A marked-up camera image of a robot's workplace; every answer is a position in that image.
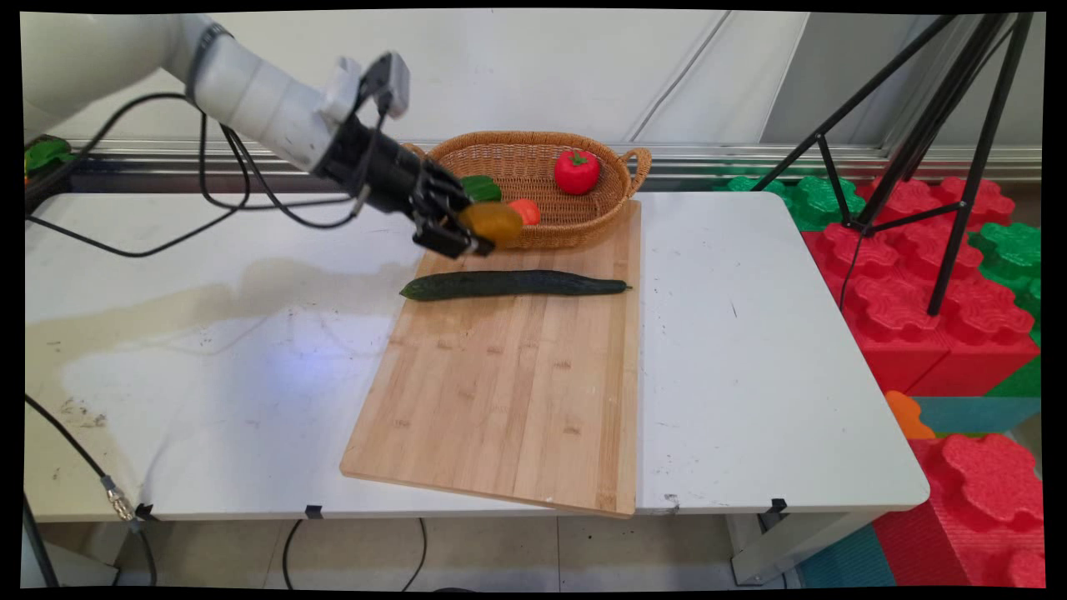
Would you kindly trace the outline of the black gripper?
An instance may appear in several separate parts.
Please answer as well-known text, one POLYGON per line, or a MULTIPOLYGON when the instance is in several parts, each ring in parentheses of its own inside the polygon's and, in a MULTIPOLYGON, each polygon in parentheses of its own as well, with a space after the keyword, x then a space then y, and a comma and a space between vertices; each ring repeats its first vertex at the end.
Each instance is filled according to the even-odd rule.
POLYGON ((403 214, 414 223, 412 242, 457 259, 488 256, 496 246, 473 228, 473 204, 447 168, 408 149, 351 115, 336 130, 313 175, 382 214, 403 214))

